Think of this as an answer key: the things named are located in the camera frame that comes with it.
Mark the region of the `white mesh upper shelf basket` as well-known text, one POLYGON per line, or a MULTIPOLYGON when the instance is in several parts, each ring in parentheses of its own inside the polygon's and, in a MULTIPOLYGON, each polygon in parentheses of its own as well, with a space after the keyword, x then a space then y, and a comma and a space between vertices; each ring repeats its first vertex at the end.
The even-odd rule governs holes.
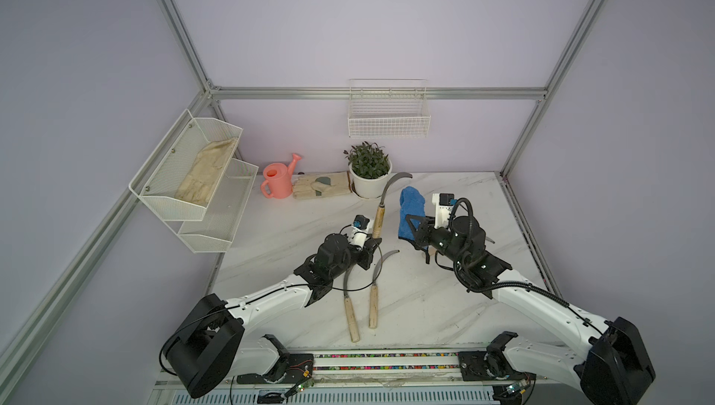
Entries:
POLYGON ((128 185, 130 193, 164 222, 199 222, 225 175, 227 162, 210 177, 212 185, 199 202, 180 195, 199 153, 208 146, 223 146, 222 153, 232 157, 243 129, 217 118, 196 118, 184 111, 128 185))

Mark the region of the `white plant pot with saucer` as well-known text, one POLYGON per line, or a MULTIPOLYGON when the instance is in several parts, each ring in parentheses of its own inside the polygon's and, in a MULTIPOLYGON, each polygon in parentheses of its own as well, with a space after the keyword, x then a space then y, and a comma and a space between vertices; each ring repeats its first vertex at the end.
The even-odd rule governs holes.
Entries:
POLYGON ((359 177, 354 171, 351 165, 348 166, 348 173, 351 182, 351 188, 353 192, 361 197, 371 200, 372 198, 380 198, 387 185, 388 179, 392 176, 393 165, 390 159, 387 160, 388 170, 387 173, 376 178, 376 179, 365 179, 359 177))

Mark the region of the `white mesh lower shelf basket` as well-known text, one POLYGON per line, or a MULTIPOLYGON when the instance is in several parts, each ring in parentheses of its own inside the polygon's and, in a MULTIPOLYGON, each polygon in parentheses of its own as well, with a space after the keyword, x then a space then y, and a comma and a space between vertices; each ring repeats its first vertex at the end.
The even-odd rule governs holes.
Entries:
POLYGON ((193 253, 227 252, 232 247, 257 172, 255 165, 230 160, 203 220, 184 222, 179 228, 178 238, 193 253))

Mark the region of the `aluminium frame profile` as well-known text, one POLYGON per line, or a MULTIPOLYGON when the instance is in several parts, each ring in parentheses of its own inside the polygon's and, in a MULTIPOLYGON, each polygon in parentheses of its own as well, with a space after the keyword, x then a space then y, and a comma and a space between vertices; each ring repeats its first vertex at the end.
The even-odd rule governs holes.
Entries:
MULTIPOLYGON (((166 17, 172 34, 181 47, 182 55, 190 62, 200 86, 198 94, 189 105, 190 113, 199 113, 206 107, 214 112, 221 111, 218 103, 223 99, 272 99, 272 100, 342 100, 351 99, 353 92, 347 88, 229 88, 212 87, 205 70, 198 62, 194 48, 185 28, 175 0, 157 0, 166 17)), ((607 0, 590 0, 580 17, 575 31, 569 39, 562 56, 558 60, 547 86, 544 88, 428 88, 422 92, 407 88, 389 89, 383 87, 360 88, 357 92, 369 101, 397 101, 400 99, 533 99, 537 106, 519 136, 517 144, 510 152, 502 172, 510 173, 536 129, 536 125, 546 112, 560 84, 569 71, 575 56, 582 49, 588 34, 603 10, 607 0)), ((99 267, 106 247, 110 244, 140 198, 134 188, 129 187, 102 220, 76 258, 70 263, 57 283, 50 289, 28 321, 20 328, 17 336, 1 356, 1 382, 7 390, 14 388, 38 359, 56 331, 76 297, 85 288, 93 272, 99 267)))

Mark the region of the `sickle with wooden handle middle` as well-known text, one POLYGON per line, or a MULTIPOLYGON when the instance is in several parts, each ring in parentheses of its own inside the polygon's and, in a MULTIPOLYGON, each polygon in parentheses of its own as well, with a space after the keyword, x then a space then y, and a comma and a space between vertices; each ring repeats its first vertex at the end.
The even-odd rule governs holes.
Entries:
POLYGON ((372 286, 370 290, 369 328, 375 330, 379 324, 379 286, 377 280, 382 273, 385 261, 391 256, 398 254, 399 250, 392 250, 380 256, 372 273, 372 286))

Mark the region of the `pink watering can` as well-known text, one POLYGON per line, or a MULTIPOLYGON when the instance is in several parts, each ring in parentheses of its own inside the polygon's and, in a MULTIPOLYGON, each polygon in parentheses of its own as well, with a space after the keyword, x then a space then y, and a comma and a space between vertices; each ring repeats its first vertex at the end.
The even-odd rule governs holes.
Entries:
POLYGON ((265 198, 283 200, 292 195, 292 176, 301 159, 300 155, 292 153, 292 161, 288 165, 276 162, 264 168, 261 191, 265 198))

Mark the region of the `blue fluffy rag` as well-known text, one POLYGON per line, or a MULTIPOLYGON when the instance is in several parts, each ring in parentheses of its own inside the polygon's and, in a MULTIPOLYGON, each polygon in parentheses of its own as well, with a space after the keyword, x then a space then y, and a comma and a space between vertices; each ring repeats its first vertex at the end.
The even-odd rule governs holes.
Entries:
POLYGON ((408 241, 411 237, 411 232, 407 226, 405 216, 413 214, 417 216, 425 216, 424 196, 414 187, 406 186, 400 192, 400 224, 398 225, 398 238, 408 241))

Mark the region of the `green potted plant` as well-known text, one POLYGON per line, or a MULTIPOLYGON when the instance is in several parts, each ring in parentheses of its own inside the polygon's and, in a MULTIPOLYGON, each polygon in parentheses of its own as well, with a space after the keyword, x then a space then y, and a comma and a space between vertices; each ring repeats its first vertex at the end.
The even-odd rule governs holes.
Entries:
POLYGON ((390 172, 389 156, 376 143, 363 142, 344 150, 352 172, 362 179, 375 180, 390 172))

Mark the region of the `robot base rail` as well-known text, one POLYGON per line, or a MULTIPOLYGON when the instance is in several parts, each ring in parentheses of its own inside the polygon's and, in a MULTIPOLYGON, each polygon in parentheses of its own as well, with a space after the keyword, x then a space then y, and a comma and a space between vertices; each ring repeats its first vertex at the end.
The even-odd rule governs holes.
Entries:
POLYGON ((162 375, 151 404, 532 404, 554 381, 536 374, 490 380, 455 349, 314 351, 297 355, 283 380, 227 378, 194 399, 162 375))

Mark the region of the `white mesh shelf basket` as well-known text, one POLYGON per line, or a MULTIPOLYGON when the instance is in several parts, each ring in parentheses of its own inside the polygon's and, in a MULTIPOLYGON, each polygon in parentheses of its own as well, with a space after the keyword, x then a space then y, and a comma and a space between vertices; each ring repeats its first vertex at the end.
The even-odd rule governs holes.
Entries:
POLYGON ((210 177, 212 185, 199 202, 180 195, 199 153, 208 146, 223 146, 222 153, 232 157, 243 129, 217 118, 196 118, 184 111, 128 185, 130 193, 164 222, 199 222, 225 175, 227 162, 210 177))
POLYGON ((203 220, 184 222, 179 228, 178 238, 193 253, 227 252, 232 247, 257 172, 255 165, 230 160, 203 220))

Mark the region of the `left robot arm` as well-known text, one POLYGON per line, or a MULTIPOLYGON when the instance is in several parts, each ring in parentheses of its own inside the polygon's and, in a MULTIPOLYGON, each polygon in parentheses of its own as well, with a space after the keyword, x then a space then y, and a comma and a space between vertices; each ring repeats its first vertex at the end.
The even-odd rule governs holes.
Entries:
POLYGON ((231 375, 273 374, 287 367, 288 352, 273 334, 251 336, 268 322, 311 306, 334 290, 333 282, 358 265, 368 270, 382 240, 365 232, 332 233, 288 278, 256 293, 223 300, 201 298, 160 349, 189 396, 201 398, 231 375))

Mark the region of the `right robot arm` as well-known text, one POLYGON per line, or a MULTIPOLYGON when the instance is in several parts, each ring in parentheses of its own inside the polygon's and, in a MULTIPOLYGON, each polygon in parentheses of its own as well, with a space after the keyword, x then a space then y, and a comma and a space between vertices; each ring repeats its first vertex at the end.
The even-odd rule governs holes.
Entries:
POLYGON ((554 335, 556 345, 504 331, 488 345, 482 371, 506 380, 538 374, 582 392, 593 404, 636 404, 655 381, 655 368, 638 328, 624 318, 609 321, 535 286, 486 249, 473 217, 437 227, 435 218, 407 215, 418 250, 433 249, 452 262, 469 293, 480 293, 523 314, 554 335))

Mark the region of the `beige work glove on table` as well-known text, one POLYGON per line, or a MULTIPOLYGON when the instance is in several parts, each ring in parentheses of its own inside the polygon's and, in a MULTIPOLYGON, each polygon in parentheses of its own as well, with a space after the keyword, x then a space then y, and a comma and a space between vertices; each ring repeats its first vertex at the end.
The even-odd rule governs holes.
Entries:
POLYGON ((297 200, 347 196, 352 193, 349 182, 346 172, 299 175, 292 186, 292 196, 297 200))

